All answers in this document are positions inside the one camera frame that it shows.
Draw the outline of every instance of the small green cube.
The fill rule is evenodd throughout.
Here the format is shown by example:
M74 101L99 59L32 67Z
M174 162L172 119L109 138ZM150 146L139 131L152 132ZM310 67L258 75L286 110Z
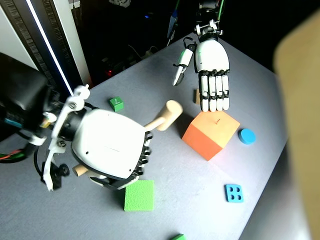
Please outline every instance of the small green cube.
M148 212L154 209L153 180L138 180L125 188L124 211Z
M110 102L110 105L111 105L113 111L115 111L115 112L118 112L125 107L124 101L122 101L119 96L116 96L116 97L110 99L109 102Z
M185 235L179 234L178 236L175 236L171 240L187 240L187 239L186 239Z

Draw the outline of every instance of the blue disc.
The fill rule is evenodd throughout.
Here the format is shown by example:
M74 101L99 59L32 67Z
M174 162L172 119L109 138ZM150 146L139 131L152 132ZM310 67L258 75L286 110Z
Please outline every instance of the blue disc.
M256 141L256 135L250 129L244 128L239 131L239 139L242 143L250 145Z

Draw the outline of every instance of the orange box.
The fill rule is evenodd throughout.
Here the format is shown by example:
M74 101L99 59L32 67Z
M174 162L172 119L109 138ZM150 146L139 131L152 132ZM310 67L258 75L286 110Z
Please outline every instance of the orange box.
M220 152L240 123L224 111L201 112L191 122L182 140L209 161Z

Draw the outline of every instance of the led light strip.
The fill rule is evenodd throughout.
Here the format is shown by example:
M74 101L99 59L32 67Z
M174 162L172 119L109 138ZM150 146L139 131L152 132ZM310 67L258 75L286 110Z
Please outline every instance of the led light strip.
M68 83L68 81L66 79L66 76L65 76L64 72L61 69L61 66L60 66L60 64L58 62L58 59L57 59L57 57L56 57L56 55L55 55L55 53L54 53L54 51L53 51L53 49L52 49L52 47L51 47L51 45L49 43L49 40L48 40L48 38L47 38L47 36L45 34L45 31L44 31L43 27L41 26L39 18L38 18L37 14L36 14L36 11L34 9L34 6L32 5L30 0L25 0L25 1L28 4L28 7L29 7L29 9L30 9L30 11L32 13L32 16L33 16L33 18L34 18L34 20L36 22L36 25L38 26L38 29L40 30L40 33L41 33L41 35L43 37L43 40L44 40L47 48L49 49L49 52L50 52L50 54L51 54L51 56L53 58L53 61L54 61L55 65L56 65L56 67L58 68L58 70L59 70L59 72L60 72L60 74L62 76L62 79L63 79L66 87L68 88L68 90L70 92L70 95L73 96L74 93L72 92L71 87L70 87L70 85L69 85L69 83Z

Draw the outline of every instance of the gray tabletop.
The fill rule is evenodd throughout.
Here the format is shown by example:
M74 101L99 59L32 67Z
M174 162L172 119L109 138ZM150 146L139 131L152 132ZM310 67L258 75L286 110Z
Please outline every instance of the gray tabletop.
M152 212L124 212L124 191L111 191L73 173L62 188L48 192L31 158L0 166L0 239L168 240L178 233L188 240L236 240L241 235L287 141L283 106L276 76L221 40L231 72L229 115L250 128L257 140L247 146L235 134L211 161L181 140L188 123L200 112L193 103L198 75L193 63L183 82L172 87L181 40L96 86L88 99L111 110L108 99L120 96L120 113L144 125L170 99L184 114L168 130L153 131L152 154L144 180L154 180ZM48 143L39 151L44 160ZM1 152L24 145L12 136ZM55 158L71 168L77 164L70 148ZM226 201L224 185L242 186L243 203Z

